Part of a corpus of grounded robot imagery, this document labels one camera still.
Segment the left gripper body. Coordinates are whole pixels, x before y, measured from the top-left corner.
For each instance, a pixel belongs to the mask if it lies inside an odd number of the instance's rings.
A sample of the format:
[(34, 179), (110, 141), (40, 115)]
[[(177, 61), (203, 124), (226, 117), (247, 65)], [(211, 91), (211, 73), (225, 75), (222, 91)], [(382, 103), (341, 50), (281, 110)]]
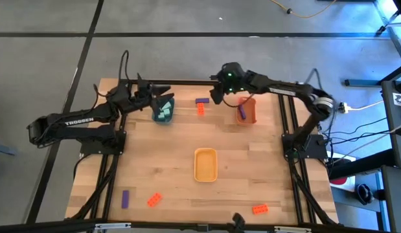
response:
[(133, 104), (136, 109), (143, 109), (149, 107), (152, 102), (152, 85), (144, 84), (138, 85), (137, 90), (134, 92)]

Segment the black thick beam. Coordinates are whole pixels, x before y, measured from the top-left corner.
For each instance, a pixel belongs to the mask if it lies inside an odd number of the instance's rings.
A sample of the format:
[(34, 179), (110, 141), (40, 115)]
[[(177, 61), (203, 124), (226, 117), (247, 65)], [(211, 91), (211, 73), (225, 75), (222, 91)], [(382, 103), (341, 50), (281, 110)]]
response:
[(378, 170), (382, 166), (395, 166), (396, 160), (393, 149), (384, 150), (374, 155), (357, 159), (344, 164), (333, 165), (330, 169), (330, 180), (350, 177), (353, 175)]

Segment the grey metal rack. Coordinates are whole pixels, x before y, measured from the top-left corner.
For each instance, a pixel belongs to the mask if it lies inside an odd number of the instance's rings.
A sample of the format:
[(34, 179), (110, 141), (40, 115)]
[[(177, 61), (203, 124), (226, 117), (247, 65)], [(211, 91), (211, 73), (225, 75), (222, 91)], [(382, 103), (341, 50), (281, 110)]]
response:
[(401, 0), (375, 0), (375, 6), (383, 21), (379, 31), (390, 35), (401, 57)]

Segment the black aluminium rig frame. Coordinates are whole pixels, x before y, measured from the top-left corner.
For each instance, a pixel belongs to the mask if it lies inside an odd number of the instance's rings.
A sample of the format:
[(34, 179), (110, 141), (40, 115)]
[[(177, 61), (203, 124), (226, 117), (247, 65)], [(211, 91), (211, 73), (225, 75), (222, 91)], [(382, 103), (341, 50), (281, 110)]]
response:
[[(112, 191), (102, 193), (97, 216), (131, 223), (133, 228), (225, 230), (239, 213), (248, 230), (272, 226), (311, 227), (304, 195), (293, 189), (293, 180), (282, 148), (282, 134), (292, 132), (292, 122), (303, 124), (309, 113), (300, 100), (289, 106), (287, 98), (257, 95), (257, 122), (238, 125), (234, 103), (238, 94), (220, 105), (208, 103), (199, 116), (195, 99), (206, 98), (212, 83), (173, 80), (175, 107), (172, 122), (160, 125), (151, 109), (126, 118), (126, 143), (119, 157)], [(217, 152), (218, 176), (211, 183), (194, 179), (194, 152)], [(122, 191), (130, 192), (129, 206), (121, 208)], [(153, 208), (146, 202), (156, 192), (163, 198)], [(269, 212), (254, 215), (252, 207), (267, 205)]]

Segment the dark grey cabinet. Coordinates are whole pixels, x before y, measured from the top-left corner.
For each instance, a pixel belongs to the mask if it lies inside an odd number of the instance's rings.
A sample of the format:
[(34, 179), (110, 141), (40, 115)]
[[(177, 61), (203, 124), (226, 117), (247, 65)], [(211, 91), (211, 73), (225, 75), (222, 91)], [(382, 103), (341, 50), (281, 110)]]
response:
[(395, 166), (382, 168), (382, 176), (390, 229), (391, 232), (401, 233), (401, 107), (393, 104), (393, 93), (401, 92), (396, 90), (395, 85), (392, 81), (382, 82), (382, 95), (391, 131), (391, 149), (396, 160)]

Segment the blue plastic bin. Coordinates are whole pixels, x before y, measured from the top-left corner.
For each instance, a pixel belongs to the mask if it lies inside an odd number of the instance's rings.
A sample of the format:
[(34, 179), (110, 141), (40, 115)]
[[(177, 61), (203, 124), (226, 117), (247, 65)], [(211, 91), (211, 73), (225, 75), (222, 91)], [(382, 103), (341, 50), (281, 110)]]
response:
[(175, 104), (174, 98), (172, 98), (169, 102), (171, 103), (171, 108), (169, 109), (169, 110), (170, 110), (170, 115), (169, 115), (169, 116), (165, 116), (164, 119), (158, 119), (157, 116), (158, 116), (160, 113), (163, 113), (164, 110), (161, 109), (160, 112), (159, 112), (159, 114), (155, 114), (155, 113), (153, 112), (153, 113), (152, 113), (152, 120), (153, 120), (155, 123), (160, 124), (160, 125), (169, 125), (169, 124), (172, 122), (172, 118), (173, 118), (173, 114), (174, 114), (174, 104)]

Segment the black flat bar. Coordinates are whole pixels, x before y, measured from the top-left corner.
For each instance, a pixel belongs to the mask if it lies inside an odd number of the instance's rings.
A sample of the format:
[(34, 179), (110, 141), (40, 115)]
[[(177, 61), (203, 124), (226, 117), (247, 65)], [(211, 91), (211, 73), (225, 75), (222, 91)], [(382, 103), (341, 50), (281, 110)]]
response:
[(268, 80), (267, 76), (260, 74), (247, 74), (244, 76), (225, 76), (225, 75), (211, 75), (211, 80), (218, 80), (219, 82), (252, 82), (253, 80)]

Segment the blue metal bar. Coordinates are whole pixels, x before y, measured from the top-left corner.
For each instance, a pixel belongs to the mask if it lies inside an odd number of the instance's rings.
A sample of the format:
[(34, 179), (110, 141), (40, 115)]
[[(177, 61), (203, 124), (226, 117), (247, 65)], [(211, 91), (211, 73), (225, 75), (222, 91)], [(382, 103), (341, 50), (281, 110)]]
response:
[(380, 80), (359, 80), (359, 79), (346, 79), (344, 85), (347, 87), (380, 87)]

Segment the blue grey flat object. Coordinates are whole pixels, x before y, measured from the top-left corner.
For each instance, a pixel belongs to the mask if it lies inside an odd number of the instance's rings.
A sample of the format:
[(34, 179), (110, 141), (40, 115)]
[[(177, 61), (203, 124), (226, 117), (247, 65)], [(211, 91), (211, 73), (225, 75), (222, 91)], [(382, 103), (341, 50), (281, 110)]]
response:
[(4, 146), (0, 144), (0, 153), (4, 153), (7, 155), (15, 156), (16, 155), (16, 150), (13, 148), (10, 148), (8, 146)]

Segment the silver corner bracket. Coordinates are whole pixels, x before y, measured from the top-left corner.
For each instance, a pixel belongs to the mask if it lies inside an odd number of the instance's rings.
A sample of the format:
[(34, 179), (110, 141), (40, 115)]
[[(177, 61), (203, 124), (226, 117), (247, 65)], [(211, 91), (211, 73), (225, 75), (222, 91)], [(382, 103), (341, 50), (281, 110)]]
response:
[(95, 225), (94, 230), (124, 229), (131, 226), (131, 223), (98, 223)]
[(311, 228), (275, 226), (274, 233), (312, 233)]

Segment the orange plastic bin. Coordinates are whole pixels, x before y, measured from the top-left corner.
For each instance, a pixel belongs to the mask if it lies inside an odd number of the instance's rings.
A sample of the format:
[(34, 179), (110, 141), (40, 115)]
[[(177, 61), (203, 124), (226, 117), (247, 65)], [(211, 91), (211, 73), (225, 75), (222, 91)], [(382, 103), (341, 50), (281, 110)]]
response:
[(242, 120), (238, 108), (236, 109), (236, 122), (238, 125), (249, 126), (257, 122), (256, 103), (254, 98), (247, 100), (247, 97), (240, 97), (238, 99), (238, 104), (243, 105), (246, 112), (246, 119)]

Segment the yellow plastic bin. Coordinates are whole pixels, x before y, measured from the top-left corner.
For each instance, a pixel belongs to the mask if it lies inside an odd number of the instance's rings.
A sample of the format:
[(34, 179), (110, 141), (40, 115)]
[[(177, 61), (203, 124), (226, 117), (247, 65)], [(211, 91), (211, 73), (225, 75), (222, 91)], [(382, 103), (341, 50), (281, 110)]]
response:
[(198, 148), (194, 152), (194, 179), (201, 183), (217, 180), (217, 152), (212, 148)]

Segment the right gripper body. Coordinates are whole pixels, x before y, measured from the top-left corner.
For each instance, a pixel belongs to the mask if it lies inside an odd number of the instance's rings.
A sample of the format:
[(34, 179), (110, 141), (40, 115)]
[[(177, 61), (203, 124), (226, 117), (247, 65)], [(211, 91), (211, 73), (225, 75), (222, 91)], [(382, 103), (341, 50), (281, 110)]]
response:
[(248, 91), (251, 86), (248, 73), (237, 62), (225, 63), (218, 72), (218, 93), (229, 94)]

